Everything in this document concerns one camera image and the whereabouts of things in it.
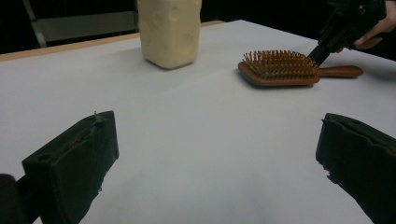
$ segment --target white bottle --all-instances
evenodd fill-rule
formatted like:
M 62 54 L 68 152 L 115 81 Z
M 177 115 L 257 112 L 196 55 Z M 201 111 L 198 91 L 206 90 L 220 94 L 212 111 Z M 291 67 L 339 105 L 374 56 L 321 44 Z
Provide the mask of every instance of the white bottle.
M 202 0 L 137 0 L 143 56 L 163 68 L 192 63 L 198 53 Z

